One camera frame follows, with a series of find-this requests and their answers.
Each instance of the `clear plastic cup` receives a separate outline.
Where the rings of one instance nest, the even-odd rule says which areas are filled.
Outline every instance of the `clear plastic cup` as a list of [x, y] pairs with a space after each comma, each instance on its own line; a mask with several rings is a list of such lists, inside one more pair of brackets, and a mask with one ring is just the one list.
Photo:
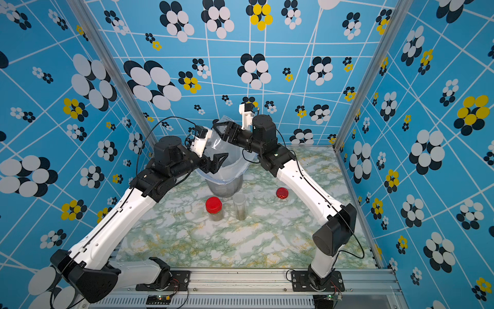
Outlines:
[[233, 195], [233, 204], [235, 205], [235, 217], [243, 221], [247, 218], [247, 200], [243, 193], [237, 192]]

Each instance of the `transparent container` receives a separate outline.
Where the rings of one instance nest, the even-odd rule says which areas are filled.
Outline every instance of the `transparent container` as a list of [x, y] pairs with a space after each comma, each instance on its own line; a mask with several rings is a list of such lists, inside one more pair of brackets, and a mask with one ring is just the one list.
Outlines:
[[247, 200], [243, 193], [237, 192], [233, 195], [233, 204], [235, 205], [235, 217], [243, 221], [247, 218]]
[[219, 198], [213, 196], [206, 201], [206, 211], [209, 214], [209, 219], [212, 221], [220, 221], [223, 219], [223, 204]]

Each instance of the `red cap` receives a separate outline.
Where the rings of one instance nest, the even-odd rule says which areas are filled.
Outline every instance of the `red cap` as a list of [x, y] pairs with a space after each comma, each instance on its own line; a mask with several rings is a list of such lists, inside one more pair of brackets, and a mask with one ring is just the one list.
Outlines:
[[206, 201], [206, 210], [210, 214], [217, 214], [219, 211], [221, 211], [221, 206], [223, 204], [217, 198], [216, 196], [210, 197]]
[[285, 199], [288, 197], [288, 190], [286, 190], [285, 188], [278, 188], [278, 190], [276, 190], [276, 196], [281, 199]]

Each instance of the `green marble surface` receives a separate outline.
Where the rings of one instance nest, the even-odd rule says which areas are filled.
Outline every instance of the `green marble surface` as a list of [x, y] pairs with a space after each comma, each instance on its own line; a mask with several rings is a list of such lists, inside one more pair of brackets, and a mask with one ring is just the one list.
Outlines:
[[[310, 176], [343, 204], [350, 195], [332, 148], [294, 147]], [[206, 182], [192, 173], [180, 186], [148, 211], [122, 241], [117, 261], [141, 261], [155, 256], [171, 267], [290, 267], [306, 268], [314, 256], [312, 234], [319, 229], [309, 209], [289, 190], [288, 198], [276, 197], [284, 184], [259, 165], [244, 174], [241, 192], [247, 196], [247, 218], [235, 219], [232, 198], [221, 198], [225, 218], [213, 222], [205, 203], [212, 196]], [[340, 254], [337, 268], [375, 268], [362, 234], [356, 235], [366, 257]], [[361, 255], [352, 237], [345, 250]]]

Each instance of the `mounting plate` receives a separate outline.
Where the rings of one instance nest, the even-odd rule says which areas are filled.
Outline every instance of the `mounting plate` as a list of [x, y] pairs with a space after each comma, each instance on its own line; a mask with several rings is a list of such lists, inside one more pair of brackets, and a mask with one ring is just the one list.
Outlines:
[[[190, 271], [188, 270], [170, 270], [171, 278], [177, 279], [178, 282], [182, 283], [178, 285], [178, 290], [183, 292], [187, 291], [187, 287], [189, 286], [190, 280]], [[174, 284], [170, 284], [166, 287], [162, 292], [173, 292], [175, 289]], [[136, 291], [156, 291], [154, 289], [148, 288], [145, 284], [138, 284], [135, 286]]]
[[335, 270], [331, 274], [331, 278], [328, 280], [328, 284], [325, 289], [322, 291], [315, 290], [308, 277], [309, 272], [304, 271], [292, 271], [291, 272], [291, 286], [294, 292], [334, 292], [338, 293], [338, 289], [340, 292], [345, 291], [345, 285], [343, 284], [343, 278], [341, 277], [341, 272]]

